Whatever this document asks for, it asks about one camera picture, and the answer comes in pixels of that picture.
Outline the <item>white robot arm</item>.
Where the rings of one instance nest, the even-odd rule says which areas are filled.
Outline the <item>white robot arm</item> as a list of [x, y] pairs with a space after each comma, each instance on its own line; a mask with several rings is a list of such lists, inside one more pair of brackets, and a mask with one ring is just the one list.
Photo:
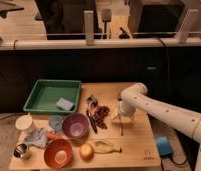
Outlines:
[[131, 117], [139, 108], [199, 143], [195, 171], [201, 171], [201, 113], [152, 99], [147, 97], [147, 92], [143, 83], [123, 89], [118, 113]]

